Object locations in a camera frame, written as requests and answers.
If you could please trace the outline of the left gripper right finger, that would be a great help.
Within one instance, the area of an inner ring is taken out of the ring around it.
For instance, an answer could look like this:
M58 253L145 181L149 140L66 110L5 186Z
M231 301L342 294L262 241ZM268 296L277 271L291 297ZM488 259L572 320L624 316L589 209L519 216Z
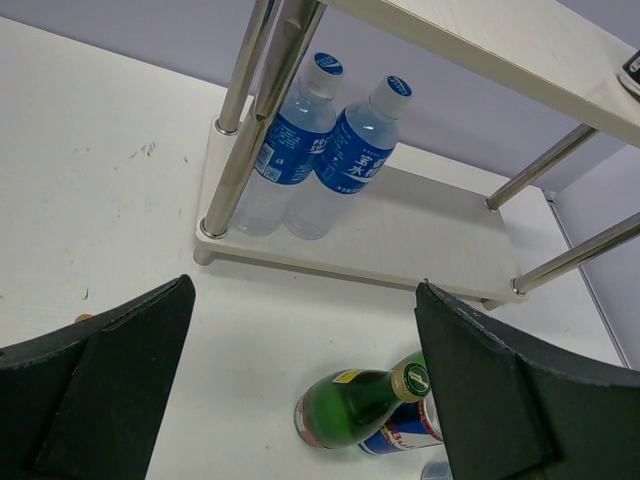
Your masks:
M454 478L638 478L638 372L557 347L428 282L415 317Z

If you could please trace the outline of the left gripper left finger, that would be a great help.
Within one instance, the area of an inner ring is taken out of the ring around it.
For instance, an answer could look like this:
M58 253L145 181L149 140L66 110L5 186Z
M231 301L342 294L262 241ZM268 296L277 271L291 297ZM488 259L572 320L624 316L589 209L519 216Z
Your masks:
M143 479L195 304L181 275L1 350L4 479Z

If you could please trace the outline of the silver blue energy can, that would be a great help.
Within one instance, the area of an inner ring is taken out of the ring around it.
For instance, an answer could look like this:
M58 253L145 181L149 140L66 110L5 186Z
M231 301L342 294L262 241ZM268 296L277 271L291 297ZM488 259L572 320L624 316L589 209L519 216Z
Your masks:
M369 455L380 456L443 444L434 395L403 403L370 437L358 444Z
M453 474L448 461L438 460L428 462L422 472L421 480L453 480Z

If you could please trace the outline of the green glass bottle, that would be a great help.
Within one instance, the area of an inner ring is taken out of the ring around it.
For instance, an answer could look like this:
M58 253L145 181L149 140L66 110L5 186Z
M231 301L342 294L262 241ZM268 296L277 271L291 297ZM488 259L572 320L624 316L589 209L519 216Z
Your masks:
M404 358L404 361L408 362L408 363L418 363L418 364L422 365L423 367L426 366L426 362L424 360L423 353L420 350L418 350L416 352L413 352L413 353L409 354L408 356L406 356Z
M320 449L354 446L375 433L397 408L427 396L425 365L404 361L391 370L350 369L310 386L294 409L300 438Z

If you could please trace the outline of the black yellow can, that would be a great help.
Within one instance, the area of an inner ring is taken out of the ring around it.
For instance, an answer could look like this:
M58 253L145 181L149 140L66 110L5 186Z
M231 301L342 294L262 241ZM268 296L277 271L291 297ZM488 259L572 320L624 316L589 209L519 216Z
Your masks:
M640 96L640 51L635 52L622 65L617 78L630 94Z

